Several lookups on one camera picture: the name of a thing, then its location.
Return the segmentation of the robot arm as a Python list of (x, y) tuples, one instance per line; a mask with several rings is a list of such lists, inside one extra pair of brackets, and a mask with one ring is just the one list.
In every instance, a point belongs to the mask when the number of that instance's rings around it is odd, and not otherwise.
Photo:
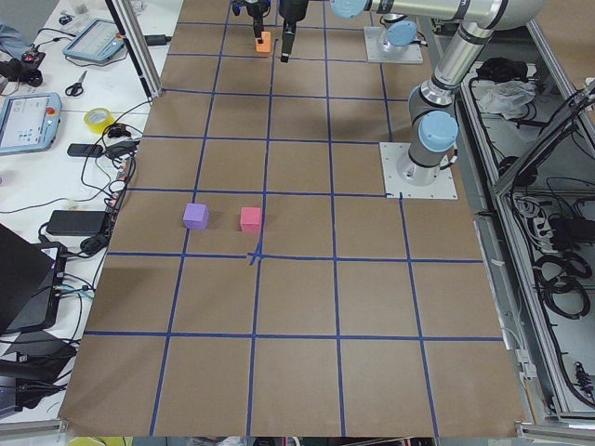
[(426, 187), (435, 181), (444, 155), (456, 141), (458, 124), (448, 108), (473, 62), (495, 31), (525, 25), (544, 3), (539, 0), (418, 0), (332, 1), (330, 5), (342, 19), (373, 11), (381, 15), (461, 21), (431, 78), (416, 86), (408, 99), (413, 140), (396, 169), (406, 183)]
[[(289, 38), (296, 33), (297, 23), (305, 19), (308, 1), (279, 1), (279, 14), (284, 19), (284, 35)], [(264, 19), (271, 11), (271, 1), (230, 1), (231, 12), (238, 17), (244, 9), (252, 18), (255, 45), (258, 52), (264, 50), (271, 38), (264, 31)], [(419, 43), (417, 25), (404, 15), (389, 14), (381, 18), (381, 23), (389, 32), (389, 42), (394, 46), (406, 46)]]

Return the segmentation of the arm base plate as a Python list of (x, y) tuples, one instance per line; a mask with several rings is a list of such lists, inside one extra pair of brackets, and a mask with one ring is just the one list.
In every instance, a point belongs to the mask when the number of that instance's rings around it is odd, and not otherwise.
[(420, 44), (414, 42), (417, 28), (399, 36), (396, 28), (387, 29), (382, 26), (364, 27), (364, 43), (368, 62), (421, 64), (423, 56)]
[(390, 199), (456, 200), (451, 168), (421, 167), (409, 157), (409, 143), (381, 142), (385, 196)]

